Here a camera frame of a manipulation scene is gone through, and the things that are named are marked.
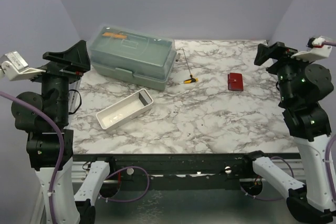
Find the red leather card holder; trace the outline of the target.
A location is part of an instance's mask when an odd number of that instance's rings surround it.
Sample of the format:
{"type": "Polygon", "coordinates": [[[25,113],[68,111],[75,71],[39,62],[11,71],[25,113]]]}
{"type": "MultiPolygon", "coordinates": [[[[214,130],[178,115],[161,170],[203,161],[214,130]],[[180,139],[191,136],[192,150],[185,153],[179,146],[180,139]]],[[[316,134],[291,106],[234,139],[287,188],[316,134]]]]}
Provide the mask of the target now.
{"type": "Polygon", "coordinates": [[[244,90],[243,75],[241,73],[229,73],[227,76],[228,90],[239,91],[244,90]]]}

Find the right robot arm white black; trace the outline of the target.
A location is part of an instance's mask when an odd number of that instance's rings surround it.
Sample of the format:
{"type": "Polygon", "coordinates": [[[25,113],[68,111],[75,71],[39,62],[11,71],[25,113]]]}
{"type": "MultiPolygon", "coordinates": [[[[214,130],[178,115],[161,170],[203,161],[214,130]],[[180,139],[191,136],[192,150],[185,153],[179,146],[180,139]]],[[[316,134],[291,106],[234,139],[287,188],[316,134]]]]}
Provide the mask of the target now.
{"type": "Polygon", "coordinates": [[[291,215],[302,223],[331,223],[335,216],[334,140],[328,115],[319,104],[334,86],[330,71],[317,64],[329,57],[334,46],[323,37],[311,38],[307,51],[282,42],[259,44],[254,61],[261,66],[274,60],[267,72],[278,78],[279,106],[299,150],[305,181],[294,179],[260,151],[249,154],[241,171],[246,177],[259,175],[270,183],[286,200],[291,215]]]}

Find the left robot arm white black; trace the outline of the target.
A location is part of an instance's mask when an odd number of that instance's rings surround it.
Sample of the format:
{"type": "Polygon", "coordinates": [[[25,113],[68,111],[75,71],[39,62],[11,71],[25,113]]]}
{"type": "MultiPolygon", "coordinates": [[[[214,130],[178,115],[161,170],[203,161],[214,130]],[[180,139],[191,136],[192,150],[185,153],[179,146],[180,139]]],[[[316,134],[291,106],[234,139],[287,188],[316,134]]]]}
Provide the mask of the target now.
{"type": "Polygon", "coordinates": [[[69,86],[90,70],[86,42],[81,40],[62,52],[46,52],[43,58],[45,65],[32,68],[14,51],[2,63],[9,80],[41,84],[40,93],[24,92],[12,98],[15,127],[28,135],[26,151],[43,191],[47,223],[94,223],[100,188],[117,170],[109,161],[95,161],[80,189],[73,190],[69,86]]]}

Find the orange tool inside toolbox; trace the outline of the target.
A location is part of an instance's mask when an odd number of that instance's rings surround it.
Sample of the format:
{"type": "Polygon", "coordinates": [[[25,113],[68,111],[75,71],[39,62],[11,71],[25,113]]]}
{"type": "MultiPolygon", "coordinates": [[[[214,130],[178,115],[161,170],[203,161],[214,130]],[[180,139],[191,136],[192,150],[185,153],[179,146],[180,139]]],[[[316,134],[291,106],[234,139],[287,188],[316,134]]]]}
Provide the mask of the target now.
{"type": "Polygon", "coordinates": [[[104,37],[110,37],[110,38],[116,38],[116,39],[127,39],[127,35],[123,35],[123,34],[116,34],[116,33],[109,33],[109,32],[105,32],[102,34],[102,36],[104,37]]]}

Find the green plastic toolbox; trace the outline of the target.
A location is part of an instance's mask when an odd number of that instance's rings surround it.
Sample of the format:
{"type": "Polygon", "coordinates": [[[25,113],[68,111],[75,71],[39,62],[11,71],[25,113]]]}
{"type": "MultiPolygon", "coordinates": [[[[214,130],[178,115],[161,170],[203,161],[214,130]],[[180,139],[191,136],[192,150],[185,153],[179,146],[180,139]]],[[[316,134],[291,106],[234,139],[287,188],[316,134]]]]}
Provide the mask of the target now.
{"type": "Polygon", "coordinates": [[[173,70],[175,40],[116,26],[101,26],[87,43],[91,65],[100,75],[163,91],[173,70]],[[102,36],[127,35],[127,39],[102,36]]]}

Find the white rectangular plastic tray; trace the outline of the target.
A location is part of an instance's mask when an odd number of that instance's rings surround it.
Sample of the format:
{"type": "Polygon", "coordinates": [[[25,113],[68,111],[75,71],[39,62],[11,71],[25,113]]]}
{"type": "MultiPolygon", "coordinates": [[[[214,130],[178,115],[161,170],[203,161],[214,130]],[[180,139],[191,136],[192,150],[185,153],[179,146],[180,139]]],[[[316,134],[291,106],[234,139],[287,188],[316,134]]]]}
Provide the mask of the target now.
{"type": "Polygon", "coordinates": [[[100,127],[112,131],[137,116],[148,111],[153,106],[153,99],[146,89],[140,89],[119,102],[96,113],[100,127]]]}

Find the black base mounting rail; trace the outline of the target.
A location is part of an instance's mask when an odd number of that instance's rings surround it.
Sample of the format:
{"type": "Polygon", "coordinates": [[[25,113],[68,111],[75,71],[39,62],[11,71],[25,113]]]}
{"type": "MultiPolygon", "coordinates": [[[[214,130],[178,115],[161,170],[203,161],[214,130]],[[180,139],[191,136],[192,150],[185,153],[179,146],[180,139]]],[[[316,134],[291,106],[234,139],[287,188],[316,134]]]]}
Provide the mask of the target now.
{"type": "Polygon", "coordinates": [[[88,164],[112,160],[112,171],[132,166],[134,172],[121,173],[121,189],[150,190],[239,190],[240,183],[253,182],[248,154],[76,154],[72,181],[82,183],[88,164]]]}

